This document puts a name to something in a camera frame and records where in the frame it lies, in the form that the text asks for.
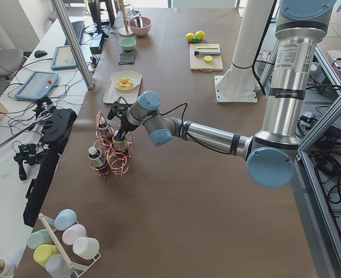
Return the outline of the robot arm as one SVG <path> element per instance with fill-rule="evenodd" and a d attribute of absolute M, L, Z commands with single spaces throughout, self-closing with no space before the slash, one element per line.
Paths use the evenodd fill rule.
<path fill-rule="evenodd" d="M 318 43 L 326 36 L 334 1 L 248 1 L 243 15 L 231 67 L 215 82 L 218 102 L 248 102 L 255 99 L 255 62 L 274 11 L 278 12 L 275 37 L 278 50 L 261 129 L 251 137 L 185 120 L 159 111 L 161 99 L 151 90 L 133 104 L 116 101 L 108 118 L 118 118 L 115 136 L 143 126 L 152 143 L 164 145 L 173 137 L 215 152 L 245 159 L 255 183 L 266 188 L 288 184 L 294 174 L 298 150 L 296 125 L 306 95 L 310 67 Z"/>

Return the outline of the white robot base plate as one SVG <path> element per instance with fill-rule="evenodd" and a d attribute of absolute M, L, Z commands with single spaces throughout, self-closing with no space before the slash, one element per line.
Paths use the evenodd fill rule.
<path fill-rule="evenodd" d="M 228 76 L 214 76 L 216 101 L 220 103 L 256 103 L 256 81 L 253 77 L 229 78 Z"/>

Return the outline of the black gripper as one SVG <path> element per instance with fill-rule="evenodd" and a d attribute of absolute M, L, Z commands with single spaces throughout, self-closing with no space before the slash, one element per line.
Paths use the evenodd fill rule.
<path fill-rule="evenodd" d="M 113 134 L 113 142 L 126 141 L 127 132 L 134 131 L 137 128 L 137 119 L 132 115 L 132 111 L 128 108 L 121 116 L 121 129 L 115 130 Z"/>

